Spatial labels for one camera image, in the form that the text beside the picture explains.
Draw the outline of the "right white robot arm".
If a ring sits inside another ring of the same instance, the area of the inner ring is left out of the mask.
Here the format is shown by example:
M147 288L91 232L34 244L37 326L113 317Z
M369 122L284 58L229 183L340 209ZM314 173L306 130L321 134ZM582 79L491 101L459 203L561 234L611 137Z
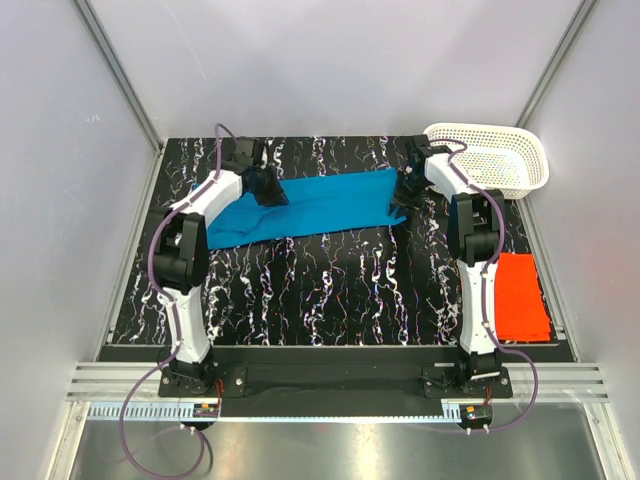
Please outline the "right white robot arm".
M398 172L389 213L399 218L420 208L420 197L436 187L449 202L447 246L457 262L463 320L458 357L450 373L430 382L476 396L498 379L500 350L495 328L495 279L505 236L504 196L484 190L454 163L467 145L453 139L435 143L424 135L405 141L407 161Z

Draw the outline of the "blue t shirt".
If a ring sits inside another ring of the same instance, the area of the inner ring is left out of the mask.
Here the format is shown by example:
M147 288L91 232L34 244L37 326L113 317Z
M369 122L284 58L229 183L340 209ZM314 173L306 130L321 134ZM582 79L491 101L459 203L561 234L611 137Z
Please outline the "blue t shirt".
M207 227L208 248L398 225L406 217L391 208L396 179L391 168L283 180L289 203L274 207L246 193Z

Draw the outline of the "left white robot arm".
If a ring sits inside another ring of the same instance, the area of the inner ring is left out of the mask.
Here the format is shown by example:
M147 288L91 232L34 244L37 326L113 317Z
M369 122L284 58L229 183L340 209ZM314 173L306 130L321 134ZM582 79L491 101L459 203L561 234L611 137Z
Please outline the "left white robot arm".
M233 202L250 193L260 206L284 206L288 199L270 165L266 141L241 138L204 182L183 199L150 213L147 272L166 311L171 353L159 364L167 383L196 396L220 385L205 332L201 287L209 270L207 228Z

